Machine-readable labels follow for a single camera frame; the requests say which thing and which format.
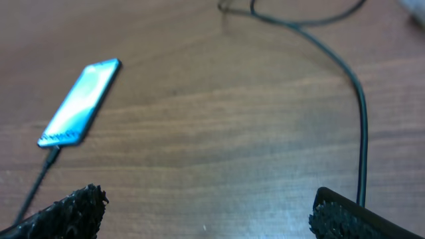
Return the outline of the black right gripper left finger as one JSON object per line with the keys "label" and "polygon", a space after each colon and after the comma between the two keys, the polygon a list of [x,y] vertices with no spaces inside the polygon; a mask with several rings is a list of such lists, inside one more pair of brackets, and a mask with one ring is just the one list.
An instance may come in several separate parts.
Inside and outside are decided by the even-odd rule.
{"label": "black right gripper left finger", "polygon": [[89,184],[2,230],[1,239],[96,239],[108,203],[101,186]]}

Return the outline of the Samsung Galaxy smartphone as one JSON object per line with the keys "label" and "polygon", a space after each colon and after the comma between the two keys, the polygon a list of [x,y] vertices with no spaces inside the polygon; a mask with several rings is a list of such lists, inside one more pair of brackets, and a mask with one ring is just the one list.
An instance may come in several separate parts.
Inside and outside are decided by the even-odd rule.
{"label": "Samsung Galaxy smartphone", "polygon": [[37,141],[42,148],[79,144],[118,73],[117,58],[87,65]]}

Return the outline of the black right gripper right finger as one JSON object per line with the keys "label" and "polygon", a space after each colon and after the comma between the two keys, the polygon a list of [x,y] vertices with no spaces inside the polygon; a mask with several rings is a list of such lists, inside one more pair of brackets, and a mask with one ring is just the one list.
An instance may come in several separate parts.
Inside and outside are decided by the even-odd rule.
{"label": "black right gripper right finger", "polygon": [[424,239],[327,187],[316,192],[309,229],[318,239]]}

